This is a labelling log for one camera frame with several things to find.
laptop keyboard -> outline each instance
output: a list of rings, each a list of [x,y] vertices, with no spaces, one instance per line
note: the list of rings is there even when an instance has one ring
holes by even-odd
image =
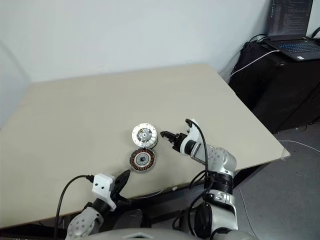
[[[320,51],[320,46],[310,42],[281,44],[279,45],[279,48],[284,49],[289,53]]]

gray floor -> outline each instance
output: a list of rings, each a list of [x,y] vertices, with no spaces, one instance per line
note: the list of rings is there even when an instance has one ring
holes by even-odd
[[[303,130],[290,129],[275,137],[320,150],[320,124]],[[320,153],[293,142],[282,145],[291,156],[270,163],[240,187],[253,230],[260,240],[320,240]],[[239,229],[253,234],[239,191],[234,195]],[[169,220],[152,227],[171,228],[171,224]]]

black cabinet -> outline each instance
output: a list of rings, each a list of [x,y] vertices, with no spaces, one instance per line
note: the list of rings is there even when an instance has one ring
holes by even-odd
[[[235,70],[269,51],[260,44],[242,50]],[[274,52],[236,73],[229,85],[272,133],[320,118],[320,60],[296,62]]]

tabletop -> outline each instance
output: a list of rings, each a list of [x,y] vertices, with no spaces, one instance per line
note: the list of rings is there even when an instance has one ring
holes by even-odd
[[[155,166],[132,172],[121,194],[190,182],[204,166],[159,134],[185,133],[186,118],[196,119],[208,144],[233,154],[238,170],[290,155],[207,64],[33,83],[0,131],[0,228],[54,217],[77,175],[129,169],[140,123],[158,132]],[[91,188],[85,179],[72,183],[60,213],[93,201]]]

laptop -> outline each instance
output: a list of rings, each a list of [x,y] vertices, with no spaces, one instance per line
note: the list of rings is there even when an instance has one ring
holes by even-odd
[[[312,4],[313,0],[272,0],[264,42],[296,61],[320,59],[320,46],[305,37]]]

